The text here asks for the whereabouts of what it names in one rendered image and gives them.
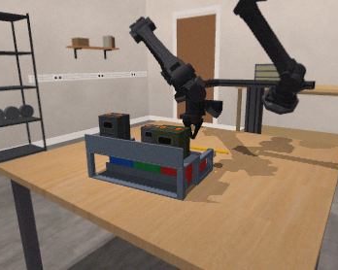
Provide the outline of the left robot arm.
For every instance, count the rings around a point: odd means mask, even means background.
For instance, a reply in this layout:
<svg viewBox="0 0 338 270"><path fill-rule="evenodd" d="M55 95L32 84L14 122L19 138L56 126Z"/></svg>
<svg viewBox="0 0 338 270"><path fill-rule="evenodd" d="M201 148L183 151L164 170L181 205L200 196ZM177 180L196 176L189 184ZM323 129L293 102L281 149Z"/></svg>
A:
<svg viewBox="0 0 338 270"><path fill-rule="evenodd" d="M267 0L239 0L233 13L249 26L279 73L280 81L270 88L264 99L290 109L297 97L294 92L302 88L305 81L306 68L287 54L256 4L261 1Z"/></svg>

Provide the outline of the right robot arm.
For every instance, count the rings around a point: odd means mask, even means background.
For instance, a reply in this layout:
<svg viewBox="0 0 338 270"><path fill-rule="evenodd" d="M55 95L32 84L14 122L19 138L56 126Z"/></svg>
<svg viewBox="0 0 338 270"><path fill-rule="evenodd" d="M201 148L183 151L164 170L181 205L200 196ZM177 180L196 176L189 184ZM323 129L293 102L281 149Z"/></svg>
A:
<svg viewBox="0 0 338 270"><path fill-rule="evenodd" d="M189 101L190 115L200 116L205 114L206 111L212 117L218 118L222 111L222 101L205 99L206 89L201 84L195 82L197 76L193 67L189 63L185 64L181 59L173 55L158 40L153 34L156 26L149 17L141 17L136 23L134 27L132 27L133 25L131 28L129 27L131 29L129 34L131 33L130 35L137 44L141 41L144 42L154 58L158 60L157 62L162 66L160 66L162 70L160 74L164 75L162 77L165 81L170 83L169 85L172 85L177 91L174 97L178 98L185 95L186 99L192 100Z"/></svg>

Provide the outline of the grey metal shelf rack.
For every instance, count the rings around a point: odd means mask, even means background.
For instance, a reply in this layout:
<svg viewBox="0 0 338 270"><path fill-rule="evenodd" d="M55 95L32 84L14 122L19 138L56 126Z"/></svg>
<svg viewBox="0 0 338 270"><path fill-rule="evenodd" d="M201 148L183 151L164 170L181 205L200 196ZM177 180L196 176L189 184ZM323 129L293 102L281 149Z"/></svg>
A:
<svg viewBox="0 0 338 270"><path fill-rule="evenodd" d="M184 149L85 134L88 176L93 179L128 186L143 191L184 200L191 185L198 186L213 170L214 149L203 153L190 151L184 159ZM153 171L106 162L106 170L96 175L94 154L177 169L177 177ZM200 172L200 164L207 158L206 168ZM187 184L186 168L192 163L192 181Z"/></svg>

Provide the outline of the green open bin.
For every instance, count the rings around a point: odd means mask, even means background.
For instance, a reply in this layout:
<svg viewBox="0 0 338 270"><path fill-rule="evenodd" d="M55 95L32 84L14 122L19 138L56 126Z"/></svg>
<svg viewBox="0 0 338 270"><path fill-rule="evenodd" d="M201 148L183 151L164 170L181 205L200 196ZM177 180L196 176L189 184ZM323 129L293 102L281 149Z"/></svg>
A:
<svg viewBox="0 0 338 270"><path fill-rule="evenodd" d="M151 164L137 162L137 161L133 161L133 164L134 164L134 168L161 173L161 166L151 165Z"/></svg>

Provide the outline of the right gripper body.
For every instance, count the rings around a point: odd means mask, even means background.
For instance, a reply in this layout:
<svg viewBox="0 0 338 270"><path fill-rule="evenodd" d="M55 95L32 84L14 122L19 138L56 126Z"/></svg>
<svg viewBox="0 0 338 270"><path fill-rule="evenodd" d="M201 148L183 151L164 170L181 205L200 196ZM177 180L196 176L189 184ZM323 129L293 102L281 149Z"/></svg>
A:
<svg viewBox="0 0 338 270"><path fill-rule="evenodd" d="M205 114L202 114L200 116L194 116L189 114L189 101L192 101L190 99L186 99L186 112L180 115L180 118L182 118L185 121L191 121L192 123L197 123L201 120L203 120L202 116L206 116Z"/></svg>

